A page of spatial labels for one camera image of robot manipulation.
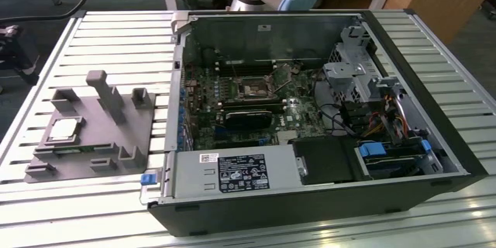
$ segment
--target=yellow wire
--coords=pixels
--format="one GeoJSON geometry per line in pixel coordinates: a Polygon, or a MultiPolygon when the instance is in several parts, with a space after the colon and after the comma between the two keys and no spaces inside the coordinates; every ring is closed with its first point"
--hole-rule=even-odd
{"type": "Polygon", "coordinates": [[[378,132],[378,130],[382,128],[384,124],[380,123],[364,136],[372,135],[373,133],[378,132]]]}

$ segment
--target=red wire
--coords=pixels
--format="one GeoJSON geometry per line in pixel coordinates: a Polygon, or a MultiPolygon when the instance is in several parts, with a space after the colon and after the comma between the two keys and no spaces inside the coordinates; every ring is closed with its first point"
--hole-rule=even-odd
{"type": "Polygon", "coordinates": [[[401,117],[401,119],[402,119],[402,131],[404,131],[404,135],[406,136],[406,133],[408,133],[406,121],[404,117],[401,117]]]}
{"type": "Polygon", "coordinates": [[[373,120],[373,115],[378,114],[377,112],[372,113],[370,118],[369,118],[369,128],[372,127],[372,120],[373,120]]]}

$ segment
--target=blue latch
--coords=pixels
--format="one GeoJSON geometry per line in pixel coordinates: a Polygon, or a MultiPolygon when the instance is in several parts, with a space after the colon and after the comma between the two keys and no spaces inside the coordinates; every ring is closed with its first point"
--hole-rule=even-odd
{"type": "Polygon", "coordinates": [[[382,143],[380,142],[365,142],[358,147],[358,151],[362,157],[385,155],[385,149],[384,149],[382,143]]]}
{"type": "Polygon", "coordinates": [[[428,140],[425,139],[421,140],[421,146],[424,147],[425,152],[430,151],[432,147],[430,147],[428,140]]]}
{"type": "Polygon", "coordinates": [[[141,174],[141,185],[154,185],[156,184],[156,174],[141,174]]]}

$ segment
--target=sticker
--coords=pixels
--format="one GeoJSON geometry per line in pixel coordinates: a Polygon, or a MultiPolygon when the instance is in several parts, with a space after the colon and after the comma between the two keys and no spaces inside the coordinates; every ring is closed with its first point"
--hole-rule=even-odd
{"type": "Polygon", "coordinates": [[[200,154],[200,163],[216,162],[218,158],[218,153],[200,154]]]}
{"type": "Polygon", "coordinates": [[[54,154],[68,154],[68,153],[80,153],[78,149],[66,149],[66,150],[56,150],[53,151],[54,154]]]}
{"type": "Polygon", "coordinates": [[[261,24],[258,25],[258,31],[270,31],[270,25],[261,24]]]}
{"type": "Polygon", "coordinates": [[[262,154],[218,158],[220,192],[269,189],[265,156],[262,154]]]}
{"type": "Polygon", "coordinates": [[[230,61],[225,61],[224,63],[225,63],[225,65],[237,65],[237,64],[242,64],[244,61],[242,60],[230,60],[230,61]]]}

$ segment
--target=green circuit board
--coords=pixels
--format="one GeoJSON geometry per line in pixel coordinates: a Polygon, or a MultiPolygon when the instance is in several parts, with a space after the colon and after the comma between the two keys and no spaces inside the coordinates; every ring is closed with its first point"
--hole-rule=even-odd
{"type": "Polygon", "coordinates": [[[214,71],[201,68],[190,72],[193,74],[186,73],[186,77],[196,85],[188,90],[189,110],[197,121],[194,150],[277,145],[277,132],[286,130],[294,130],[298,137],[325,134],[309,96],[313,70],[300,70],[298,65],[290,62],[280,63],[269,76],[218,77],[214,71]],[[238,101],[250,94],[256,96],[260,92],[266,94],[268,99],[277,98],[284,110],[273,113],[268,128],[226,131],[218,120],[225,113],[218,104],[238,101]]]}

